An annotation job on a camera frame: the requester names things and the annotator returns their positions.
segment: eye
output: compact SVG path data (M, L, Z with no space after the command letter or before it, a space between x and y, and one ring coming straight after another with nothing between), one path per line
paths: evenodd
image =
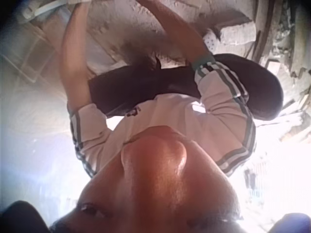
M109 213L105 213L103 210L99 209L93 204L83 203L78 204L77 209L85 215L95 217L95 218L110 218L111 215Z

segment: nose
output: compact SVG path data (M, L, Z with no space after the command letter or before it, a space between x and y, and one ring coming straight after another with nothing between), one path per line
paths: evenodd
M123 148L127 203L135 219L156 224L172 215L182 199L180 181L186 160L181 142L154 135L143 136Z

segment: black trousers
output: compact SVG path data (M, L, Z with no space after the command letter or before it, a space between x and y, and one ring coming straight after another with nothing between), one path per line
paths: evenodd
M233 54L217 54L219 61L236 72L249 93L248 108L261 120L275 118L282 109L283 91L276 76L257 63ZM159 94L179 93L200 98L191 67L150 69L126 66L89 81L93 102L106 116L124 116L137 104Z

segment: striped sleeve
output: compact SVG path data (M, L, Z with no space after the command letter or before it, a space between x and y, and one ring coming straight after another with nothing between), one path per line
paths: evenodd
M92 178L99 169L105 142L111 134L106 124L106 116L95 104L89 104L72 114L70 119L77 158Z
M209 138L215 147L208 153L230 176L255 147L256 127L246 106L248 93L233 71L213 59L197 67L195 81L207 112L203 128L212 133Z

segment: dark pants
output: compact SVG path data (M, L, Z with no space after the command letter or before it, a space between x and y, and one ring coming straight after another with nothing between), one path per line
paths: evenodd
M248 108L255 118L271 120L282 109L283 91L278 79L257 63L233 54L217 54L216 61L236 72L249 93ZM137 104L159 94L179 93L200 98L191 67L149 69L126 66L89 81L93 102L107 117L124 116Z

